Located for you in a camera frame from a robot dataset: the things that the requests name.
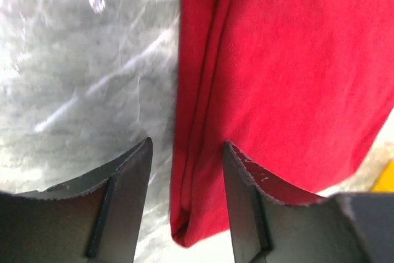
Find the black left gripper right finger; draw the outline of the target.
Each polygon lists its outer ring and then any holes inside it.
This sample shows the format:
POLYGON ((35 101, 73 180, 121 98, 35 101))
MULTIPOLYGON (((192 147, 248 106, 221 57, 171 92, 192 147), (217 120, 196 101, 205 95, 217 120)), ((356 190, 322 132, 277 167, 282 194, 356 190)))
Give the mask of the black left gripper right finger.
POLYGON ((236 262, 392 262, 393 195, 302 190, 223 146, 236 262))

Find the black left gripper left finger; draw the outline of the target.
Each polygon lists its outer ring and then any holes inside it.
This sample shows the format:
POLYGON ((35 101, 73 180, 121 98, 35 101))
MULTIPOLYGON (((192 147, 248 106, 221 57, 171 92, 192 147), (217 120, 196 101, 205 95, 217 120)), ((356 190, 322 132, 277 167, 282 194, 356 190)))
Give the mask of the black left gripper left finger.
POLYGON ((153 158, 147 138, 45 191, 1 193, 2 262, 132 262, 153 158))

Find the red t shirt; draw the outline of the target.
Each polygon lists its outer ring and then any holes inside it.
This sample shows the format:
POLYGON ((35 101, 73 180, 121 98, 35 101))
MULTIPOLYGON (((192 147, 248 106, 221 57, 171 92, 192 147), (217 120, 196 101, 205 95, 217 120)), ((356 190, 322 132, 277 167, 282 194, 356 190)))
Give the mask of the red t shirt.
POLYGON ((393 0, 181 0, 170 224, 228 229, 231 141, 320 192, 356 172, 393 109, 393 0))

